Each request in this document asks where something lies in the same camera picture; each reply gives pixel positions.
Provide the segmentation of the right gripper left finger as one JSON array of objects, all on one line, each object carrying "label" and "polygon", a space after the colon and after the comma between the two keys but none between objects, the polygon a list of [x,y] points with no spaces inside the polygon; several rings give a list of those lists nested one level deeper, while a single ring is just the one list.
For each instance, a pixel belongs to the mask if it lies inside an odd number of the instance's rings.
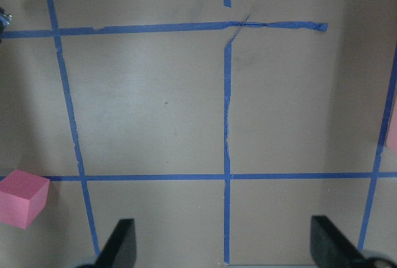
[{"label": "right gripper left finger", "polygon": [[136,232],[132,218],[118,221],[94,267],[133,268],[136,263]]}]

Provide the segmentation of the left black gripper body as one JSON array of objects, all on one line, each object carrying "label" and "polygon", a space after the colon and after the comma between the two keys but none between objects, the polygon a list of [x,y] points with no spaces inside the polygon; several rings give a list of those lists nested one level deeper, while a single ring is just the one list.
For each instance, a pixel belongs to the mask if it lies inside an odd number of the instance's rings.
[{"label": "left black gripper body", "polygon": [[3,35],[4,31],[7,29],[12,21],[12,15],[7,14],[6,11],[0,7],[0,36]]}]

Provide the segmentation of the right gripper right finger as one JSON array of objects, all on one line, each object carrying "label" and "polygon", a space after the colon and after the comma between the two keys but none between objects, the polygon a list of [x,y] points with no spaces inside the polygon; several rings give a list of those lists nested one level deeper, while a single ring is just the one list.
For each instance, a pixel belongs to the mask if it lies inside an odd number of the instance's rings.
[{"label": "right gripper right finger", "polygon": [[363,255],[324,215],[311,217],[310,254],[317,267],[367,267]]}]

